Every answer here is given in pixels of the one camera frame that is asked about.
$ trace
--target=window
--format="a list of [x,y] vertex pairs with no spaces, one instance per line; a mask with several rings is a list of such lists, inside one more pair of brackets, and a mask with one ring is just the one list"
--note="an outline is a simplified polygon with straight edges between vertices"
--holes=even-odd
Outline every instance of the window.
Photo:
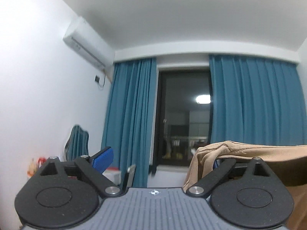
[[210,142],[212,86],[209,70],[160,72],[153,172],[156,166],[189,166],[193,150]]

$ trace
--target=wall-mounted air conditioner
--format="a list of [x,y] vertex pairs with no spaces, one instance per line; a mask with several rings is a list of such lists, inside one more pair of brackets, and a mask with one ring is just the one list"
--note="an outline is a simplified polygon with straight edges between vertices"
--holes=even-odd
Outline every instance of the wall-mounted air conditioner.
[[72,21],[63,41],[99,70],[112,66],[115,52],[82,17]]

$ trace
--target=circular plate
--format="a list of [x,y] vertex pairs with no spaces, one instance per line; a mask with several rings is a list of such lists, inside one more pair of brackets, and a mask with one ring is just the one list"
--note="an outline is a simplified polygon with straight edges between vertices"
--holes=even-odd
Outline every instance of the circular plate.
[[66,228],[89,217],[98,195],[88,184],[58,175],[27,183],[15,199],[21,221],[38,228]]
[[218,186],[210,203],[223,219],[244,228],[271,228],[284,223],[293,210],[293,199],[280,181],[253,176]]

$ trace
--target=beige jacket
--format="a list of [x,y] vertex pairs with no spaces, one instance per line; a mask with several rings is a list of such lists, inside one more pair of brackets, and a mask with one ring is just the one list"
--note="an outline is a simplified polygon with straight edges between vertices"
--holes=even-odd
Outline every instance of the beige jacket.
[[225,141],[199,147],[191,161],[184,191],[212,171],[215,159],[236,158],[238,161],[261,157],[280,178],[294,198],[294,211],[287,227],[307,229],[307,145],[265,146]]

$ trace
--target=gray platform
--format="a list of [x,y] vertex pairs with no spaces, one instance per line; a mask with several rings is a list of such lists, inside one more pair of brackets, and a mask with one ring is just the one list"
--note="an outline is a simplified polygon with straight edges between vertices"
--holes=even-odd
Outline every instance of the gray platform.
[[238,230],[220,219],[207,201],[181,188],[139,189],[106,199],[99,211],[75,230]]

